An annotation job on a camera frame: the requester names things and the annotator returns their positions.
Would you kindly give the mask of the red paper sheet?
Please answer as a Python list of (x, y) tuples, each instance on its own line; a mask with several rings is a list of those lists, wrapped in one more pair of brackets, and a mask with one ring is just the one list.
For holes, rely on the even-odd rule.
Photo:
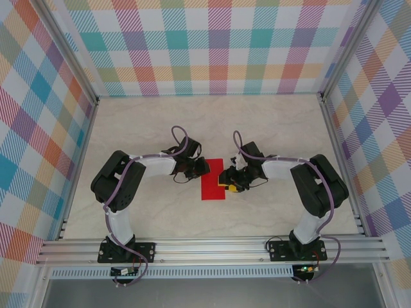
[(207, 159), (210, 172), (201, 176), (201, 200), (225, 200), (225, 187), (220, 186), (218, 179), (223, 171), (223, 159)]

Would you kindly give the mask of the grey metal panel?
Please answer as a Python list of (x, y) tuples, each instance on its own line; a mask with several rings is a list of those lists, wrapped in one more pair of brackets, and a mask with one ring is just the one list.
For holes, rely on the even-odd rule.
[(297, 285), (276, 279), (52, 280), (42, 308), (385, 308), (374, 287)]

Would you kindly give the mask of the small black controller board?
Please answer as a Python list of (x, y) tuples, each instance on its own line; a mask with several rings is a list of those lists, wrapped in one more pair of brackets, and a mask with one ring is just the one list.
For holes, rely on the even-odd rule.
[(135, 277), (139, 273), (139, 268), (133, 267), (111, 267), (112, 277)]

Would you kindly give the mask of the long aluminium mounting rail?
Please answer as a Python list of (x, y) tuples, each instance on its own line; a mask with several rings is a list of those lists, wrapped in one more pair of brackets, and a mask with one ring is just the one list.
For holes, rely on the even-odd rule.
[[(388, 262), (389, 253), (379, 237), (325, 235), (327, 264)], [(269, 264), (266, 237), (148, 239), (155, 243), (155, 265)], [(97, 263), (101, 239), (46, 241), (38, 266), (85, 266)]]

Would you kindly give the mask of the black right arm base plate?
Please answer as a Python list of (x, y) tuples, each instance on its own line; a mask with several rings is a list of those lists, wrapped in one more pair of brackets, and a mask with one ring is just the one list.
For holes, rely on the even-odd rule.
[(326, 261), (328, 259), (324, 241), (319, 239), (310, 244), (301, 244), (298, 241), (269, 241), (267, 248), (272, 262)]

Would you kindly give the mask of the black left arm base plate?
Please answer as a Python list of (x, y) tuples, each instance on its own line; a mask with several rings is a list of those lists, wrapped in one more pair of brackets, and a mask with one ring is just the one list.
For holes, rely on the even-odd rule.
[[(155, 243), (149, 242), (133, 242), (126, 244), (129, 249), (140, 253), (146, 258), (148, 263), (152, 263), (155, 257)], [(108, 264), (108, 263), (139, 263), (143, 262), (139, 256), (136, 254), (118, 246), (116, 243), (109, 241), (108, 239), (101, 242), (97, 263)]]

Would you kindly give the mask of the aluminium table side rail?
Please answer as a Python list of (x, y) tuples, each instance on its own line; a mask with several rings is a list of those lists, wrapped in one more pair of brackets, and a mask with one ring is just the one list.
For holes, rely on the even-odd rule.
[(333, 151), (336, 156), (337, 164), (341, 172), (341, 177), (343, 181), (345, 182), (348, 188), (348, 191), (349, 191), (348, 200), (352, 208), (352, 212), (354, 215), (354, 220), (357, 225), (358, 233), (363, 236), (368, 236), (367, 225), (366, 223), (363, 222), (363, 219), (362, 219), (362, 210), (359, 206), (356, 191), (351, 182), (351, 177), (349, 176), (349, 170), (347, 167), (347, 162), (345, 161), (344, 151), (343, 151), (341, 144), (339, 143), (337, 129), (333, 122), (330, 109), (328, 107), (328, 104), (326, 103), (326, 100), (321, 96), (321, 93), (317, 94), (317, 98), (319, 101), (320, 109), (321, 109), (327, 130), (328, 130), (328, 134), (331, 140)]
[(81, 152), (80, 152), (80, 156), (79, 156), (79, 160), (78, 163), (76, 165), (76, 168), (74, 169), (74, 175), (73, 175), (73, 180), (70, 186), (70, 191), (67, 197), (67, 200), (64, 203), (64, 206), (62, 208), (62, 212), (61, 215), (58, 219), (58, 224), (57, 224), (57, 229), (55, 230), (55, 233), (53, 234), (53, 240), (57, 241), (60, 239), (60, 234), (62, 233), (62, 229), (63, 229), (63, 225), (67, 222), (70, 211), (71, 211), (71, 207), (73, 205), (73, 200), (74, 200), (74, 196), (75, 196), (75, 192), (76, 192), (76, 188), (78, 186), (78, 181), (80, 178), (80, 174), (81, 174), (81, 170), (83, 167), (83, 162), (85, 159), (85, 155), (87, 152), (87, 147), (89, 144), (89, 140), (91, 137), (91, 133), (92, 133), (92, 129), (93, 129), (93, 125), (95, 122), (95, 118), (98, 112), (98, 107), (99, 104), (95, 104), (91, 110), (91, 118), (89, 121), (89, 125), (85, 134), (85, 137), (83, 139), (82, 142), (82, 147), (81, 147)]

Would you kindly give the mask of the aluminium frame corner post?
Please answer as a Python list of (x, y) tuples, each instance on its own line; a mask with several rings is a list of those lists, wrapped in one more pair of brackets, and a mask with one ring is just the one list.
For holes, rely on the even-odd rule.
[(359, 8), (362, 9), (361, 14), (356, 12), (351, 19), (351, 23), (341, 41), (341, 43), (344, 43), (344, 45), (340, 47), (341, 52), (337, 52), (337, 59), (331, 63), (323, 85), (318, 92), (317, 96), (320, 99), (320, 104), (325, 105), (327, 103), (330, 94), (341, 79), (343, 71), (346, 69), (351, 57), (360, 45), (383, 1), (384, 0), (367, 0), (365, 4), (359, 5)]
[(44, 11), (45, 20), (48, 23), (53, 38), (57, 42), (57, 47), (62, 52), (63, 57), (67, 60), (69, 67), (73, 70), (73, 74), (75, 75), (82, 89), (86, 92), (87, 96), (92, 100), (92, 102), (97, 105), (99, 103), (99, 97), (94, 91), (88, 77), (84, 73), (84, 70), (80, 65), (68, 40), (66, 39), (64, 32), (60, 29), (60, 26), (54, 18), (52, 11), (49, 9), (46, 0), (37, 0), (37, 2)]

